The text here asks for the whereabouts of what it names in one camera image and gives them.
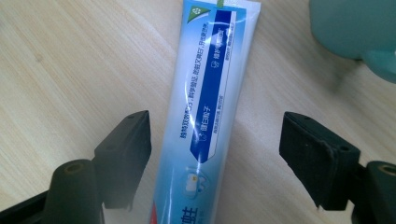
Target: wood grain surface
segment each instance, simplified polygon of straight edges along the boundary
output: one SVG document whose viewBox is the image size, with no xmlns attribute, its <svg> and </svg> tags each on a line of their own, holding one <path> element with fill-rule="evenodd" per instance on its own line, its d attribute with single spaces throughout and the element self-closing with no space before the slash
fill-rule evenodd
<svg viewBox="0 0 396 224">
<path fill-rule="evenodd" d="M 128 223 L 147 223 L 177 58 L 182 1 L 0 1 L 0 210 L 48 189 L 52 172 L 149 110 L 152 156 Z M 317 209 L 278 154 L 283 113 L 316 119 L 396 163 L 396 86 L 332 55 L 308 0 L 262 1 L 216 223 L 350 223 Z M 121 223 L 110 212 L 108 223 Z"/>
</svg>

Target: light blue object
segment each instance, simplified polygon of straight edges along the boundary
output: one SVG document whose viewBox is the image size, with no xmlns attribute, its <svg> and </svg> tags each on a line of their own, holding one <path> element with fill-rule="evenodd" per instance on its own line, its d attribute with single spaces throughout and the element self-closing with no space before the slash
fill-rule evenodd
<svg viewBox="0 0 396 224">
<path fill-rule="evenodd" d="M 396 0 L 310 0 L 310 14 L 321 45 L 396 83 Z"/>
</svg>

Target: blue toothpaste tube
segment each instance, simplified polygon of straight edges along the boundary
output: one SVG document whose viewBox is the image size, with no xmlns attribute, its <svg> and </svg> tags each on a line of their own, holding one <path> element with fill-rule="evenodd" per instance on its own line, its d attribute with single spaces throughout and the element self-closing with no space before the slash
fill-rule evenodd
<svg viewBox="0 0 396 224">
<path fill-rule="evenodd" d="M 150 224 L 214 223 L 260 3 L 184 0 Z"/>
</svg>

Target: blue label band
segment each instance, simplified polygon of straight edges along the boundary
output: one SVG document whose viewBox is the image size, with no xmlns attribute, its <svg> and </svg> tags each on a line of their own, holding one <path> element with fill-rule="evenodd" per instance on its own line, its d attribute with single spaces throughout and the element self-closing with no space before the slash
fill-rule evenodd
<svg viewBox="0 0 396 224">
<path fill-rule="evenodd" d="M 190 147 L 192 155 L 200 163 L 204 163 L 209 159 L 209 149 L 211 147 L 220 83 L 227 51 L 227 40 L 230 35 L 231 19 L 231 11 L 218 10 L 213 25 Z"/>
</svg>

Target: table surface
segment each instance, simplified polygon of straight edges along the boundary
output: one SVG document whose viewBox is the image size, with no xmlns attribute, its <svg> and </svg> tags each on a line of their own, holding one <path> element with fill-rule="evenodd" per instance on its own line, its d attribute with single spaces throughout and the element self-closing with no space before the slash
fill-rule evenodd
<svg viewBox="0 0 396 224">
<path fill-rule="evenodd" d="M 0 210 L 48 189 L 52 172 L 149 110 L 152 155 L 129 223 L 147 223 L 177 58 L 182 1 L 0 2 Z M 396 162 L 396 86 L 332 55 L 310 33 L 308 0 L 262 1 L 216 223 L 350 223 L 317 209 L 278 153 L 283 114 L 316 119 Z"/>
</svg>

